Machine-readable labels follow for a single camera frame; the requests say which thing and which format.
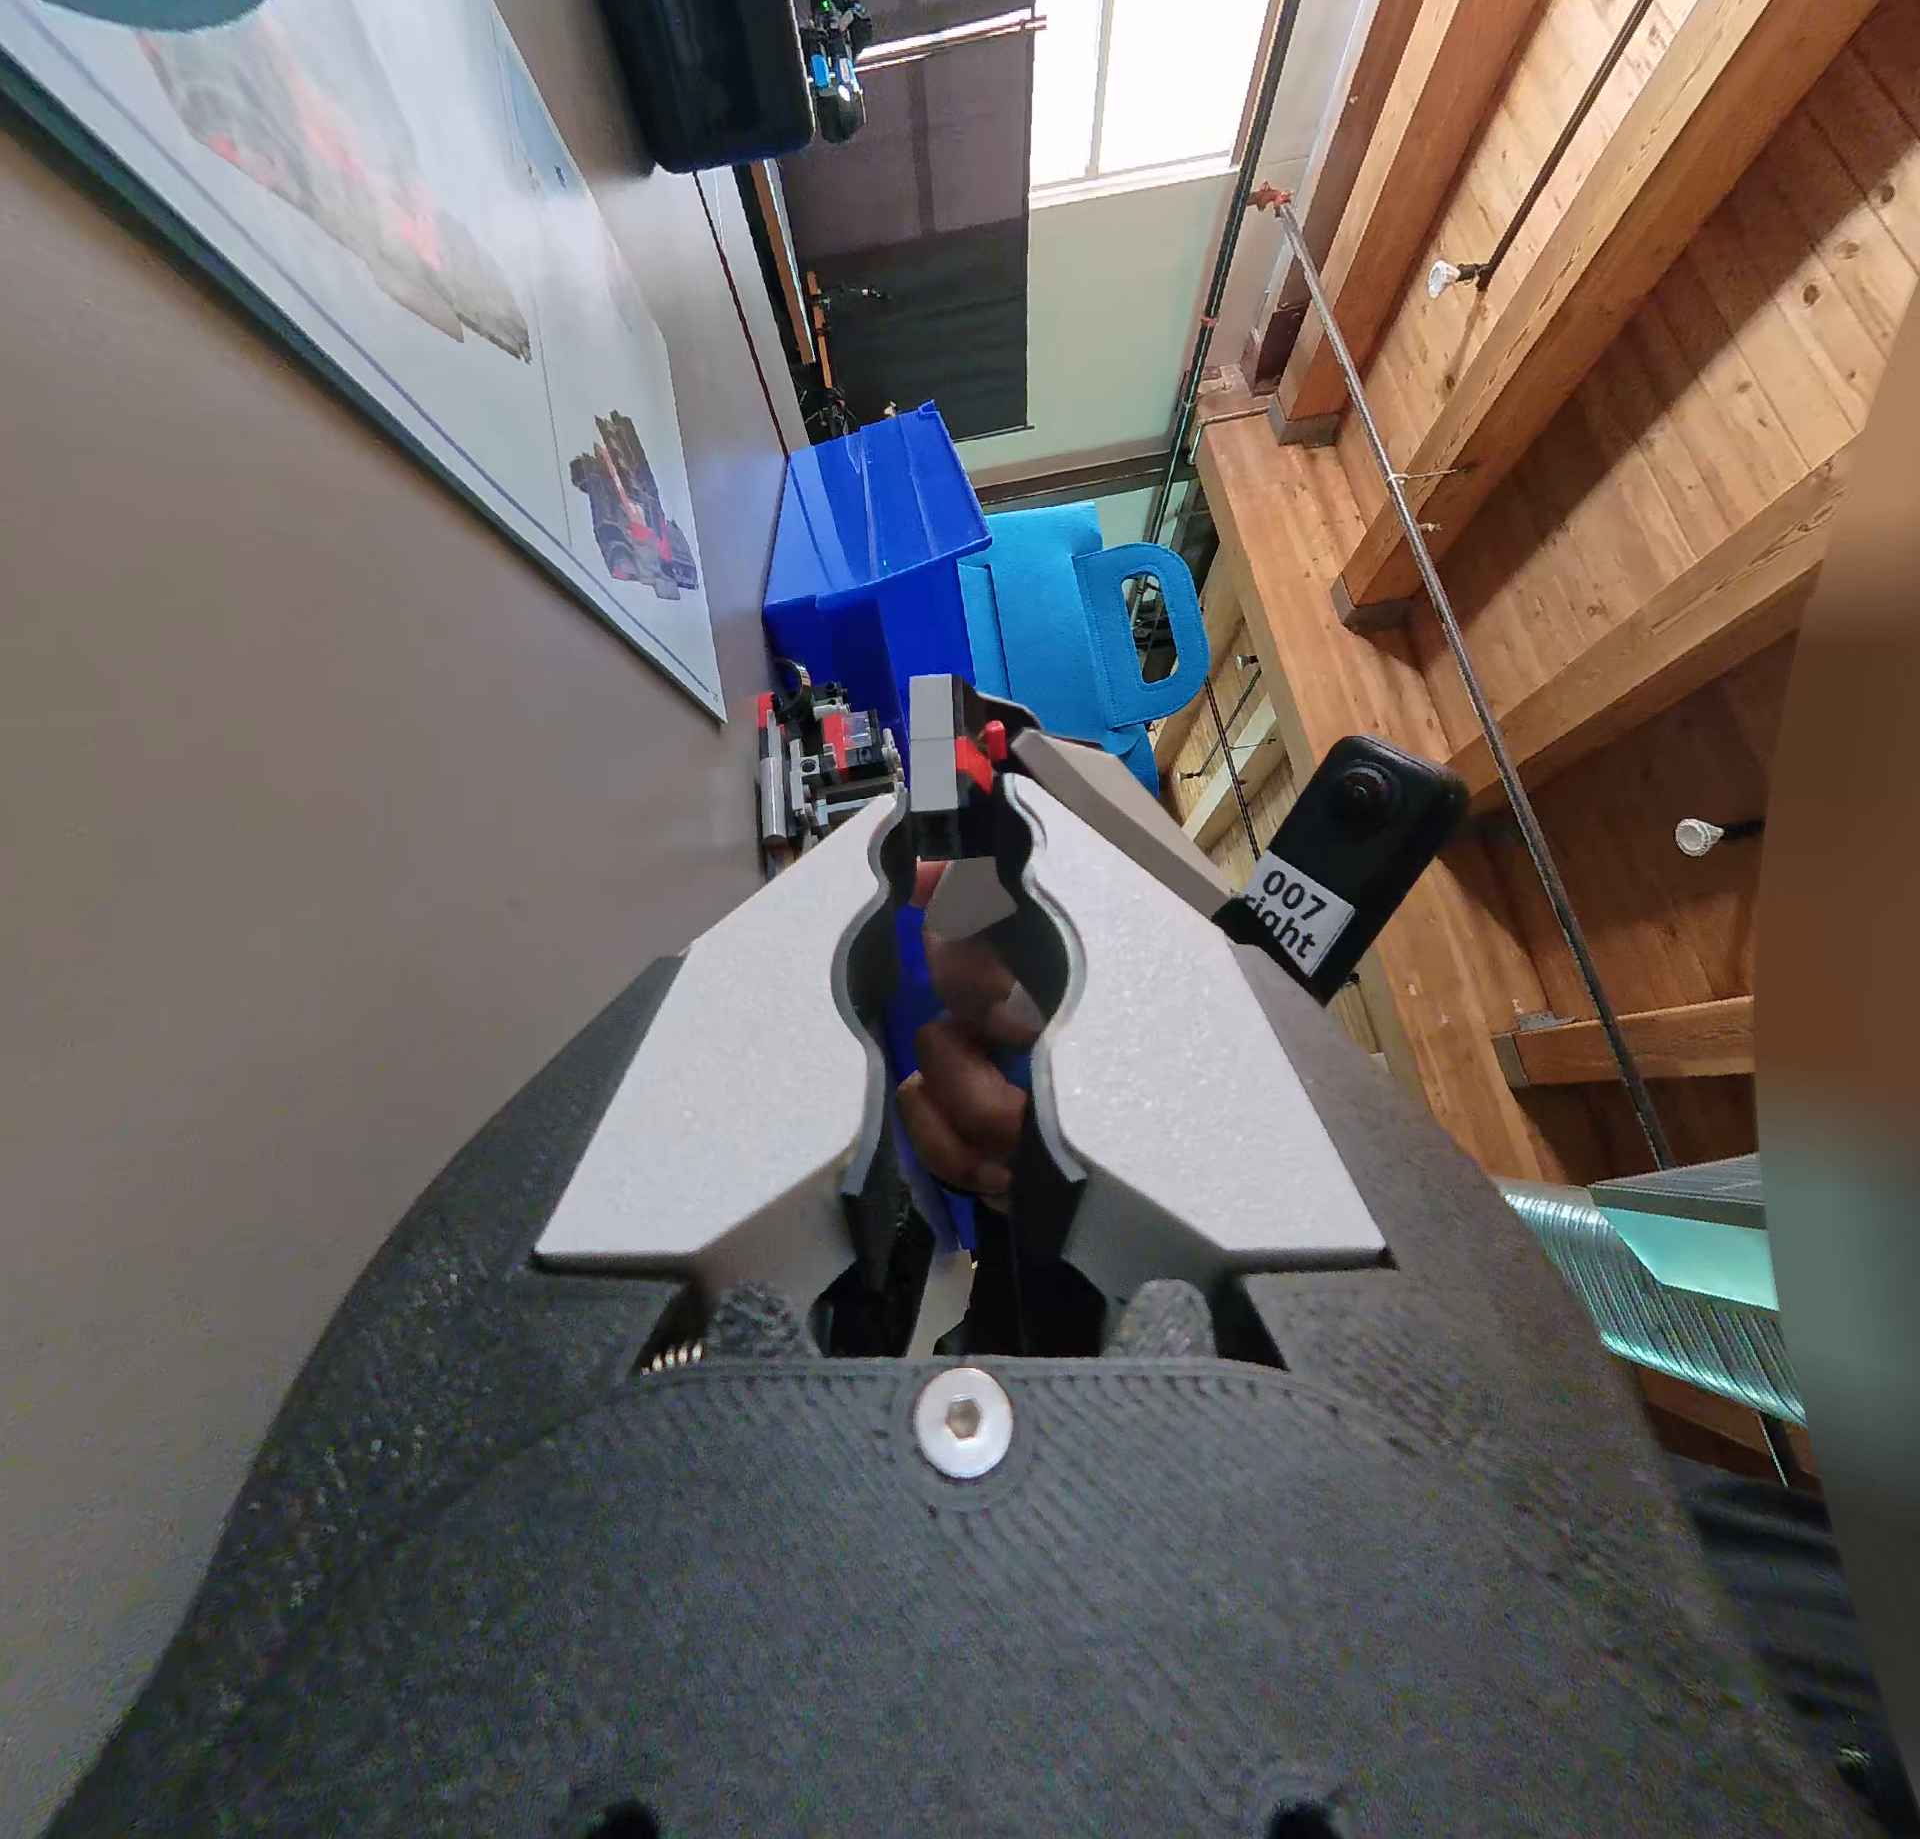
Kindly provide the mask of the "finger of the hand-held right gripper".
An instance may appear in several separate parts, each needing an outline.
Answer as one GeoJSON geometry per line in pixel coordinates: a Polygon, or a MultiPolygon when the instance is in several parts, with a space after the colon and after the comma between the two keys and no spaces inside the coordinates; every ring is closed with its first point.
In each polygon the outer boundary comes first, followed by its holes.
{"type": "Polygon", "coordinates": [[[1026,852],[1006,841],[1006,876],[1068,927],[1212,927],[1222,873],[1129,770],[1102,748],[1037,726],[1009,745],[1009,808],[1026,852]]]}
{"type": "Polygon", "coordinates": [[[920,859],[917,908],[930,942],[966,942],[1017,913],[992,857],[920,859]]]}

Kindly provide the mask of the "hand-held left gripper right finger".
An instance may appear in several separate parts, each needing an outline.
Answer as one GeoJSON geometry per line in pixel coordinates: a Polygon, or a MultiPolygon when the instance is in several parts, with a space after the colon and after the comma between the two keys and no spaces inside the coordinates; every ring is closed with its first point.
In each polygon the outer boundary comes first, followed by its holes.
{"type": "Polygon", "coordinates": [[[1377,1266],[1386,1241],[1283,1052],[1262,961],[1025,773],[1020,892],[1065,956],[1031,1086],[1078,1188],[1065,1260],[1112,1300],[1152,1279],[1377,1266]]]}

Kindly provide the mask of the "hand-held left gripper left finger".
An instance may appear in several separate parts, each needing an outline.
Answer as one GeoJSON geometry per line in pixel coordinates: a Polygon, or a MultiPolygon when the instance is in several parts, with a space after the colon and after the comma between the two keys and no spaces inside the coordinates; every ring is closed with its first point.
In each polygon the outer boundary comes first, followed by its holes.
{"type": "Polygon", "coordinates": [[[684,951],[541,1230],[543,1266],[828,1289],[856,1265],[913,873],[909,801],[880,796],[684,951]]]}

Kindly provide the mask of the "small grey red brick assembly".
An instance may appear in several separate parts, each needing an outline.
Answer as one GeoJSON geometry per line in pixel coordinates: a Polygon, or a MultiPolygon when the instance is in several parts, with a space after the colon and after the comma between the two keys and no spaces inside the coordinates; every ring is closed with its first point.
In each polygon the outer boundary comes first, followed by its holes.
{"type": "Polygon", "coordinates": [[[909,726],[915,856],[925,861],[987,857],[999,779],[1009,756],[997,704],[960,676],[915,676],[909,726]]]}

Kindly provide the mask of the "grey desk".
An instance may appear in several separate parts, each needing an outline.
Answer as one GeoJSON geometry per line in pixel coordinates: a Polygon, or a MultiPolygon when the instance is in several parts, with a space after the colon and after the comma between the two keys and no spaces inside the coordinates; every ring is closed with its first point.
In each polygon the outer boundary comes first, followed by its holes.
{"type": "Polygon", "coordinates": [[[495,0],[664,334],[731,720],[5,106],[5,1834],[153,1675],[444,1161],[761,881],[800,412],[733,175],[495,0]]]}

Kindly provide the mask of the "person's right hand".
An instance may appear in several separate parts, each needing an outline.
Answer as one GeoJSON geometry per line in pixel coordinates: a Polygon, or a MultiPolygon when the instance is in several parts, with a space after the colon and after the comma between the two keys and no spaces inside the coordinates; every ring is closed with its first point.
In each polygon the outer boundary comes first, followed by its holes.
{"type": "Polygon", "coordinates": [[[921,942],[942,1009],[915,1034],[897,1117],[927,1178],[1002,1215],[1029,1109],[1002,1057],[1031,1049],[1043,1016],[985,935],[951,942],[923,931],[921,942]]]}

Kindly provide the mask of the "steel ceiling pipe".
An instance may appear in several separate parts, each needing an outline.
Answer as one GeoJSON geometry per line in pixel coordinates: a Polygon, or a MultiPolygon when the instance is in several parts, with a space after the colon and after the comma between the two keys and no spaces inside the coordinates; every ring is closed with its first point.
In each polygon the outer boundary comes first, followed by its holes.
{"type": "Polygon", "coordinates": [[[1520,766],[1516,763],[1509,743],[1504,739],[1500,720],[1493,711],[1492,700],[1486,694],[1486,687],[1475,668],[1471,659],[1468,639],[1464,637],[1462,624],[1452,610],[1452,603],[1449,591],[1437,576],[1437,569],[1434,558],[1427,550],[1427,533],[1416,516],[1416,510],[1410,503],[1407,485],[1389,456],[1386,442],[1380,433],[1380,424],[1376,412],[1371,409],[1365,391],[1363,377],[1357,369],[1352,351],[1337,325],[1333,305],[1328,293],[1324,292],[1321,270],[1314,265],[1309,257],[1309,248],[1306,243],[1306,232],[1301,228],[1298,216],[1293,213],[1293,196],[1273,186],[1258,186],[1249,196],[1249,202],[1261,210],[1278,216],[1279,228],[1283,232],[1283,243],[1291,247],[1295,261],[1303,270],[1306,290],[1311,305],[1314,315],[1321,320],[1321,328],[1324,340],[1333,347],[1336,367],[1340,370],[1342,384],[1346,389],[1348,401],[1357,420],[1361,424],[1363,438],[1367,442],[1367,450],[1374,456],[1374,464],[1380,470],[1382,485],[1386,488],[1389,503],[1396,513],[1398,525],[1403,533],[1403,545],[1415,562],[1415,570],[1419,580],[1427,593],[1427,603],[1434,609],[1436,621],[1445,635],[1449,652],[1452,654],[1452,664],[1458,676],[1462,677],[1464,691],[1468,694],[1473,713],[1480,726],[1483,742],[1493,759],[1493,767],[1500,782],[1500,793],[1504,796],[1509,811],[1520,827],[1524,839],[1524,847],[1531,856],[1531,861],[1540,878],[1543,892],[1552,906],[1552,913],[1558,921],[1560,935],[1573,956],[1578,976],[1586,986],[1587,999],[1595,1005],[1597,1020],[1600,1025],[1602,1040],[1608,1043],[1608,1052],[1615,1063],[1622,1089],[1635,1110],[1635,1122],[1648,1143],[1653,1166],[1656,1170],[1676,1169],[1676,1159],[1671,1155],[1671,1146],[1667,1141],[1667,1132],[1658,1117],[1658,1110],[1651,1098],[1648,1084],[1644,1081],[1644,1071],[1639,1069],[1631,1043],[1624,1036],[1624,1027],[1621,1022],[1621,1014],[1613,1007],[1613,1002],[1608,989],[1600,982],[1597,959],[1592,946],[1584,933],[1584,927],[1578,917],[1570,892],[1562,878],[1560,867],[1553,857],[1553,852],[1547,842],[1543,821],[1537,814],[1537,808],[1526,793],[1524,777],[1520,766]]]}

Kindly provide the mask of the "blue felt bag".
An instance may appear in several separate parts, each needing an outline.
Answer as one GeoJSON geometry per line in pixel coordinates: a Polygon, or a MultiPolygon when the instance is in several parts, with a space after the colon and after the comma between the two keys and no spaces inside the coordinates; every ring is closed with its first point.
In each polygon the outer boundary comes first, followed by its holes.
{"type": "Polygon", "coordinates": [[[1090,503],[997,513],[987,531],[958,563],[972,687],[1055,737],[1106,751],[1159,796],[1148,726],[1197,698],[1212,670],[1188,559],[1144,540],[1107,545],[1090,503]]]}

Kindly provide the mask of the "toy brick vehicle model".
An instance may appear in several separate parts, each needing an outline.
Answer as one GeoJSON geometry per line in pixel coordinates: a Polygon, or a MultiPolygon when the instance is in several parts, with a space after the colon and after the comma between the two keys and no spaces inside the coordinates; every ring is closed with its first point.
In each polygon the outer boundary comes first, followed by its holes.
{"type": "Polygon", "coordinates": [[[893,730],[837,682],[778,657],[757,700],[757,804],[766,878],[880,796],[906,789],[893,730]]]}

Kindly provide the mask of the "blue plastic bin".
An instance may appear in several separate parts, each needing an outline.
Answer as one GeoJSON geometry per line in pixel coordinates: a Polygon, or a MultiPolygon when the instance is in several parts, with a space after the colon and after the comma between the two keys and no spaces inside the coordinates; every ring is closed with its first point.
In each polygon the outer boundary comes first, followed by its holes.
{"type": "MultiPolygon", "coordinates": [[[[876,709],[893,730],[906,782],[911,679],[951,673],[972,684],[958,563],[987,545],[987,522],[932,405],[825,440],[787,464],[763,603],[769,648],[876,709]]],[[[1020,706],[992,700],[1009,743],[1037,726],[1020,706]]],[[[942,1009],[923,954],[917,867],[896,928],[901,984],[880,1032],[901,1086],[915,1069],[915,1034],[942,1009]]],[[[1025,1091],[1029,1054],[1002,1057],[1025,1091]]]]}

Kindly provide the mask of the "black curtain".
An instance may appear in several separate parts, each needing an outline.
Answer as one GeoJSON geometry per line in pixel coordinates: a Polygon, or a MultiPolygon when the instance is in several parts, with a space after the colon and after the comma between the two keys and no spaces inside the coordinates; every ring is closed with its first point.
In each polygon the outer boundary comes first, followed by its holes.
{"type": "Polygon", "coordinates": [[[861,0],[865,125],[780,160],[797,264],[830,295],[833,381],[860,420],[932,404],[951,440],[1020,433],[1037,0],[861,0]]]}

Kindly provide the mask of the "bright window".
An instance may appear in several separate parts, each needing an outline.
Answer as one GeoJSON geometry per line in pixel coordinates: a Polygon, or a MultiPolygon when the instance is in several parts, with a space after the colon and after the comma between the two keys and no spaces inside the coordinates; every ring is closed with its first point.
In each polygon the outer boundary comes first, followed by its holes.
{"type": "Polygon", "coordinates": [[[1241,157],[1276,0],[1037,0],[1035,210],[1224,175],[1241,157]]]}

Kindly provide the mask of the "brick instruction booklet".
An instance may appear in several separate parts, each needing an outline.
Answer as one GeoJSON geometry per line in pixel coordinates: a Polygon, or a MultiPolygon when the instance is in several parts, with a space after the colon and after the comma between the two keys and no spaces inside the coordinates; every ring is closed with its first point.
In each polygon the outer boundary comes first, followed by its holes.
{"type": "Polygon", "coordinates": [[[493,0],[2,0],[5,95],[712,717],[666,343],[493,0]]]}

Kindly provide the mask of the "black hard case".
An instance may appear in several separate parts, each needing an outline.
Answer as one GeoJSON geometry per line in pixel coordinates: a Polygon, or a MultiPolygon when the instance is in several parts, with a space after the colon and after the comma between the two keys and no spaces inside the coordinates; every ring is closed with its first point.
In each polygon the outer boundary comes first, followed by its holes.
{"type": "Polygon", "coordinates": [[[646,150],[664,171],[748,166],[815,138],[792,0],[597,0],[646,150]]]}

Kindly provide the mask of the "silver ventilation duct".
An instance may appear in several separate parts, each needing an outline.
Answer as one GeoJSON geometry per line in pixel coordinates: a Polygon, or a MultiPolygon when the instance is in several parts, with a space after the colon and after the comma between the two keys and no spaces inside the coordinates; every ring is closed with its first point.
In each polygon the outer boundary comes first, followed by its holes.
{"type": "Polygon", "coordinates": [[[1806,1424],[1757,1154],[1565,1185],[1497,1178],[1621,1360],[1806,1424]]]}

